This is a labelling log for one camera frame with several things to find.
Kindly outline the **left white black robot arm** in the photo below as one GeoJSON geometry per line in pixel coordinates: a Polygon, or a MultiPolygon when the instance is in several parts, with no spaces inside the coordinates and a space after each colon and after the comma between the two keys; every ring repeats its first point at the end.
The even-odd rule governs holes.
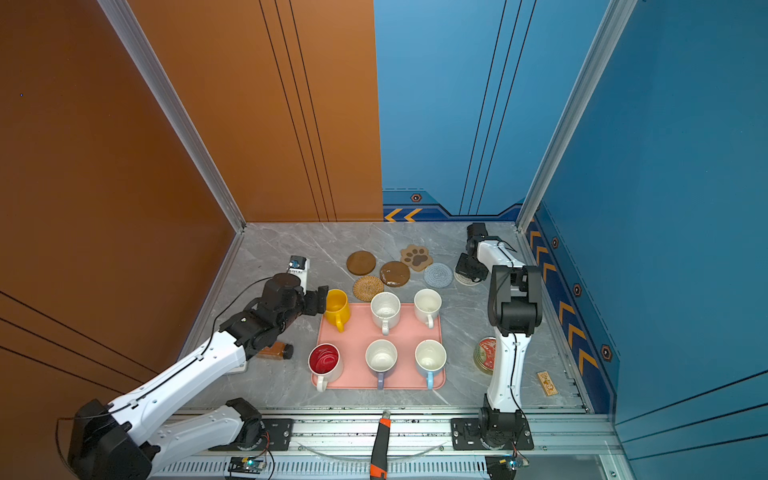
{"type": "Polygon", "coordinates": [[[261,417],[236,398],[209,414],[169,424],[198,393],[271,347],[299,317],[323,314],[328,286],[306,287],[306,276],[283,272],[264,280],[262,294],[192,353],[152,380],[107,404],[92,400],[72,419],[61,459],[79,479],[148,479],[167,465],[211,447],[255,442],[261,417]]]}

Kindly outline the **cork paw print coaster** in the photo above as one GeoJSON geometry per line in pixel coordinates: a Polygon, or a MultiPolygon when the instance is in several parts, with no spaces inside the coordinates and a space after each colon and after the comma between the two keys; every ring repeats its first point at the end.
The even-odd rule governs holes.
{"type": "Polygon", "coordinates": [[[425,246],[409,245],[400,253],[400,261],[415,272],[422,272],[434,263],[434,259],[425,246]]]}

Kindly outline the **glossy brown round coaster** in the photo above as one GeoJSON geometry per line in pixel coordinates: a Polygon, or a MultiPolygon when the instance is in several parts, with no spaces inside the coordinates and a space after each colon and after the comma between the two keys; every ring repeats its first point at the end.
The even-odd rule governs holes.
{"type": "Polygon", "coordinates": [[[381,267],[379,277],[388,287],[402,287],[410,280],[410,267],[400,261],[390,261],[381,267]]]}

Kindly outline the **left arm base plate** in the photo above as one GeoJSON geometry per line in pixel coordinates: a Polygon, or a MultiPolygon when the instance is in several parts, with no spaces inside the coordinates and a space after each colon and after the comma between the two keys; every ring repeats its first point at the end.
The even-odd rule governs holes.
{"type": "Polygon", "coordinates": [[[209,451],[287,451],[293,426],[294,420],[289,418],[249,420],[232,442],[211,447],[209,451]]]}

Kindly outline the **light blue woven coaster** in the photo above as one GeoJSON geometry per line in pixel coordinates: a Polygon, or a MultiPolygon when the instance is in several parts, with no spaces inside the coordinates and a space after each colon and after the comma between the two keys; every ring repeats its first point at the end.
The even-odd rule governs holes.
{"type": "Polygon", "coordinates": [[[447,288],[453,280],[453,270],[444,263],[433,263],[424,270],[424,281],[430,288],[447,288]]]}

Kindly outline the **multicolour woven round coaster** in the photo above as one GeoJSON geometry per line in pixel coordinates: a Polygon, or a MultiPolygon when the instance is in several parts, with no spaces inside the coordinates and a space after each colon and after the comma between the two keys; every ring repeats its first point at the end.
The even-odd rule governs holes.
{"type": "Polygon", "coordinates": [[[480,281],[475,281],[460,274],[455,274],[454,277],[457,282],[465,286],[476,286],[480,284],[480,281]]]}

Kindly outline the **dark brown round coaster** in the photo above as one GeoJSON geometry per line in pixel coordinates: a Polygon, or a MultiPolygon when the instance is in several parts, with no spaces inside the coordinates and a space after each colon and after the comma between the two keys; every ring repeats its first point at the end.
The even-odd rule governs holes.
{"type": "Polygon", "coordinates": [[[371,252],[365,250],[359,250],[350,254],[346,260],[347,270],[357,276],[369,275],[376,265],[376,257],[371,252]]]}

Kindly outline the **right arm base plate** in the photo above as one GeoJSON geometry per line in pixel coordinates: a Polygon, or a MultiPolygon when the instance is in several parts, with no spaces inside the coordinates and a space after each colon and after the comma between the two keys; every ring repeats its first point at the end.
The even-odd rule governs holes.
{"type": "Polygon", "coordinates": [[[506,427],[482,427],[478,418],[452,418],[450,430],[453,449],[458,451],[534,449],[533,434],[524,418],[506,427]]]}

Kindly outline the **yellow mug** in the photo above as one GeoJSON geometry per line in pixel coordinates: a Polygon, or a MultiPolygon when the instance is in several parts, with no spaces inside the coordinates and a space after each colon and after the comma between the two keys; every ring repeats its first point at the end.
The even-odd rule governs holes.
{"type": "Polygon", "coordinates": [[[350,318],[351,309],[347,294],[340,289],[329,290],[326,297],[324,319],[334,326],[339,333],[343,333],[350,318]]]}

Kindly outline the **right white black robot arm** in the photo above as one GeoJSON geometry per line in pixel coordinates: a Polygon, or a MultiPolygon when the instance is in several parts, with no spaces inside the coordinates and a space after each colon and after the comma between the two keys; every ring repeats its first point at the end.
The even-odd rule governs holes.
{"type": "Polygon", "coordinates": [[[494,368],[479,418],[479,438],[489,449],[531,450],[532,433],[521,406],[524,360],[543,319],[542,273],[523,263],[505,240],[483,223],[467,227],[466,251],[455,273],[473,283],[489,280],[487,314],[496,342],[494,368]]]}

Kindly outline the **woven rattan round coaster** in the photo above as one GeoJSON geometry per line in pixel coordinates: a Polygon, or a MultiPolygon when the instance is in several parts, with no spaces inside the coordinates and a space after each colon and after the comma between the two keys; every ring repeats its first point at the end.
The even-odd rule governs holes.
{"type": "Polygon", "coordinates": [[[361,302],[370,302],[376,295],[384,291],[384,283],[375,276],[363,276],[353,285],[353,295],[361,302]]]}

